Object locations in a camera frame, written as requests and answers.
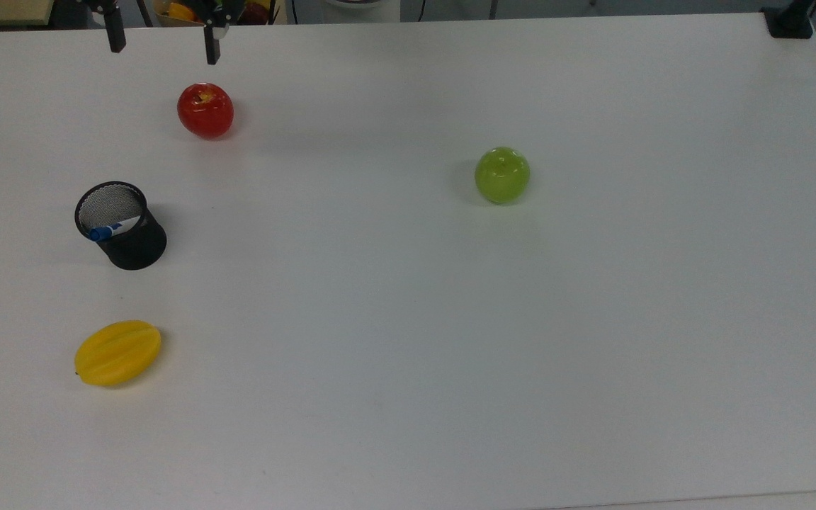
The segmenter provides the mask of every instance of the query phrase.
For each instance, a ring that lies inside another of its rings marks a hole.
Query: pen
[[[112,236],[117,236],[120,233],[127,232],[134,225],[137,224],[140,216],[129,217],[129,219],[122,220],[122,222],[106,225],[105,227],[96,227],[90,230],[88,237],[91,241],[100,242],[106,241]]]

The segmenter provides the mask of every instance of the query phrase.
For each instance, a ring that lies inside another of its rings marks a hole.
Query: toy fruit
[[[269,9],[261,4],[247,3],[239,17],[239,25],[266,25],[269,23]]]
[[[116,322],[93,333],[74,355],[74,371],[92,385],[116,385],[137,377],[149,367],[162,338],[142,320]]]
[[[214,84],[194,84],[178,98],[178,119],[205,140],[223,136],[231,127],[235,107],[226,91]]]
[[[175,2],[169,4],[169,12],[166,13],[166,16],[175,19],[183,19],[185,21],[200,22],[200,19],[198,19],[197,14],[194,14],[194,11],[192,11],[190,7],[182,6],[182,4],[178,4]]]
[[[531,178],[528,160],[515,149],[497,147],[491,149],[477,164],[474,181],[487,200],[507,203],[524,193]]]

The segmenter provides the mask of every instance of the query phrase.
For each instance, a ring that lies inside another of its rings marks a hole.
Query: robotic arm
[[[220,60],[220,39],[236,23],[244,10],[245,0],[181,0],[204,22],[203,39],[207,46],[207,64]]]
[[[94,13],[103,14],[106,35],[111,51],[122,51],[125,46],[122,14],[116,0],[77,0]],[[207,45],[207,63],[215,65],[220,60],[220,39],[229,31],[229,25],[237,22],[244,10],[245,0],[179,0],[203,20],[203,38]]]
[[[122,51],[125,45],[124,25],[122,14],[119,13],[119,6],[116,0],[77,0],[78,3],[90,7],[94,13],[103,14],[106,22],[106,35],[109,38],[109,49],[113,54]]]

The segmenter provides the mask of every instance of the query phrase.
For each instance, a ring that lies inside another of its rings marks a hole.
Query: table surface
[[[0,0],[0,25],[46,25],[54,0]]]
[[[0,33],[0,508],[816,491],[816,38],[760,14]],[[179,125],[195,81],[224,139]],[[530,159],[476,193],[496,145]],[[74,228],[123,180],[165,255]],[[105,390],[77,346],[165,347]]]

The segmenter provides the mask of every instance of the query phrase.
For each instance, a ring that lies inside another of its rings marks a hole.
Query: pen holder
[[[122,181],[109,181],[93,188],[77,203],[74,224],[85,238],[98,227],[138,217],[133,226],[96,244],[110,261],[123,270],[140,270],[158,261],[166,248],[166,232],[147,209],[139,188]]]

